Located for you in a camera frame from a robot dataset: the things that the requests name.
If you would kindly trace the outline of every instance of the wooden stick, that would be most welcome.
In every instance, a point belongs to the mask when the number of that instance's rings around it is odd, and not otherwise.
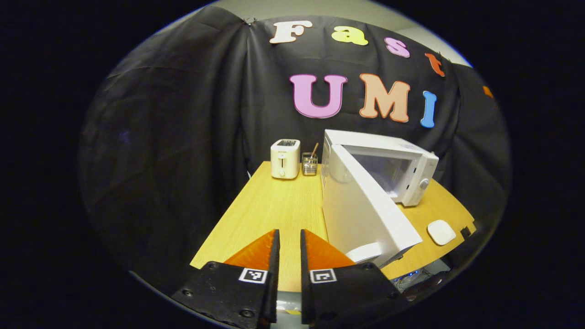
[[[319,143],[315,144],[315,148],[313,149],[313,153],[311,153],[311,159],[315,156],[315,152],[317,152],[318,146],[319,146]]]

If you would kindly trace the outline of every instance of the microwave knob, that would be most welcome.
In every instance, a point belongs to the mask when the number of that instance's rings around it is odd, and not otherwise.
[[[421,189],[426,189],[426,187],[429,186],[429,180],[428,179],[423,179],[421,180]]]

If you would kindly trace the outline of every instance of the glass cup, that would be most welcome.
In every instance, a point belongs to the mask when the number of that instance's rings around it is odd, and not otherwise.
[[[302,174],[305,176],[317,175],[318,156],[315,154],[311,157],[312,152],[303,152],[301,155]]]

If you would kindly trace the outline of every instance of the pink letter u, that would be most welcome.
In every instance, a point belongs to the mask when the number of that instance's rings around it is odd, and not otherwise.
[[[329,83],[329,104],[317,106],[313,104],[313,83],[317,77],[310,74],[297,74],[290,81],[294,85],[294,106],[300,114],[309,118],[330,118],[341,109],[343,84],[347,78],[343,76],[325,76]]]

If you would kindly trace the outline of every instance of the microwave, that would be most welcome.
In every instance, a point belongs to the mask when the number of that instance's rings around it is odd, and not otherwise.
[[[420,202],[437,156],[400,138],[326,129],[321,159],[330,244],[382,268],[422,242],[396,203]]]

